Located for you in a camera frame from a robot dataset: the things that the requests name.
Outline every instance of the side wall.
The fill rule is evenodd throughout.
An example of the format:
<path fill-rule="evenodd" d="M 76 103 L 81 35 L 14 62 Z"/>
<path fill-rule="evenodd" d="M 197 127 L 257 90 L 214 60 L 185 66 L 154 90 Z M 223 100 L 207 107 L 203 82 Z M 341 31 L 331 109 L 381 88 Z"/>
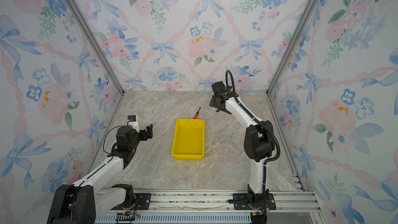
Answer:
<path fill-rule="evenodd" d="M 328 223 L 398 222 L 397 9 L 320 0 L 273 95 Z"/>
<path fill-rule="evenodd" d="M 83 177 L 120 95 L 63 0 L 1 0 L 0 222 L 45 223 Z"/>
<path fill-rule="evenodd" d="M 76 0 L 126 90 L 265 90 L 307 0 Z"/>

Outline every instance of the metal corner post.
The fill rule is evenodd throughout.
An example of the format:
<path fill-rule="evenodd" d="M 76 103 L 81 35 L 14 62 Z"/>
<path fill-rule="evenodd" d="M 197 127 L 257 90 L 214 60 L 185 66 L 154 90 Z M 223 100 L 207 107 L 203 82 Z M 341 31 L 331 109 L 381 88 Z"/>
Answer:
<path fill-rule="evenodd" d="M 305 27 L 311 17 L 311 14 L 314 12 L 315 7 L 318 5 L 319 0 L 309 0 L 308 4 L 306 5 L 302 18 L 298 23 L 295 31 L 293 32 L 292 41 L 288 44 L 285 55 L 283 56 L 281 62 L 279 63 L 275 75 L 272 78 L 271 84 L 268 87 L 268 95 L 272 95 L 274 92 L 276 85 L 283 73 L 284 68 L 286 67 L 287 62 L 289 61 L 290 56 L 293 53 L 294 48 L 296 47 L 297 43 L 299 42 L 300 36 L 304 32 Z"/>
<path fill-rule="evenodd" d="M 82 11 L 79 9 L 76 0 L 65 0 L 68 8 L 72 11 L 73 16 L 76 18 L 76 22 L 79 27 L 82 29 L 83 34 L 86 36 L 89 44 L 91 45 L 93 51 L 95 52 L 96 56 L 98 57 L 99 62 L 104 67 L 105 71 L 108 73 L 109 79 L 117 88 L 120 94 L 123 93 L 123 88 L 120 82 L 117 80 L 115 73 L 113 72 L 109 62 L 107 61 L 106 57 L 102 53 L 102 49 L 100 45 L 97 43 L 96 38 L 91 31 L 87 21 L 83 17 Z"/>

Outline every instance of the gray marble surface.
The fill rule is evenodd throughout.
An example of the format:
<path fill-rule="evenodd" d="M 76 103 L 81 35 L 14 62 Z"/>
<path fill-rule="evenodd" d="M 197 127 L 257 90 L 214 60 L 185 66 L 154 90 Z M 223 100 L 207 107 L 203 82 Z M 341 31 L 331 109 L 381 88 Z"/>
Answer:
<path fill-rule="evenodd" d="M 238 92 L 249 109 L 275 125 L 265 93 Z M 130 164 L 108 181 L 136 188 L 247 190 L 250 160 L 243 148 L 246 129 L 233 117 L 209 106 L 212 92 L 127 91 L 111 127 L 124 125 L 127 115 L 138 115 L 140 129 L 153 123 L 154 137 L 141 141 Z M 172 146 L 176 120 L 193 118 L 201 107 L 199 119 L 205 120 L 205 157 L 203 160 L 175 160 Z M 105 141 L 110 151 L 116 142 L 117 128 Z M 106 157 L 102 149 L 94 161 L 97 167 Z M 269 163 L 267 187 L 272 191 L 295 191 L 292 171 L 284 150 Z"/>

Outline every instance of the screwdriver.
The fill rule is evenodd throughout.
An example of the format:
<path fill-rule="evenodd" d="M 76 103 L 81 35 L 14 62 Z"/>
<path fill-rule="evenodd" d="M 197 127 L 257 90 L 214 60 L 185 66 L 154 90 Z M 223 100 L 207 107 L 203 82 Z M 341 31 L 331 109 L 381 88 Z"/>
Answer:
<path fill-rule="evenodd" d="M 198 117 L 198 114 L 199 114 L 200 108 L 202 108 L 202 107 L 199 107 L 199 110 L 196 112 L 196 114 L 195 114 L 195 116 L 193 117 L 193 119 L 196 119 L 196 118 Z"/>

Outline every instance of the wallpapered wall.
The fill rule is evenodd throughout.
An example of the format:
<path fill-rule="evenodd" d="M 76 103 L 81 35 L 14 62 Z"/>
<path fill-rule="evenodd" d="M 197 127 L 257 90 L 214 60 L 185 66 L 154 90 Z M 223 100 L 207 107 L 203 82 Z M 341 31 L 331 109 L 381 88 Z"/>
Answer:
<path fill-rule="evenodd" d="M 307 3 L 76 1 L 126 90 L 168 91 L 211 90 L 227 68 L 238 90 L 267 89 Z"/>
<path fill-rule="evenodd" d="M 0 222 L 45 223 L 88 170 L 119 94 L 63 0 L 1 0 Z"/>
<path fill-rule="evenodd" d="M 398 223 L 397 9 L 320 0 L 273 95 L 329 224 Z"/>

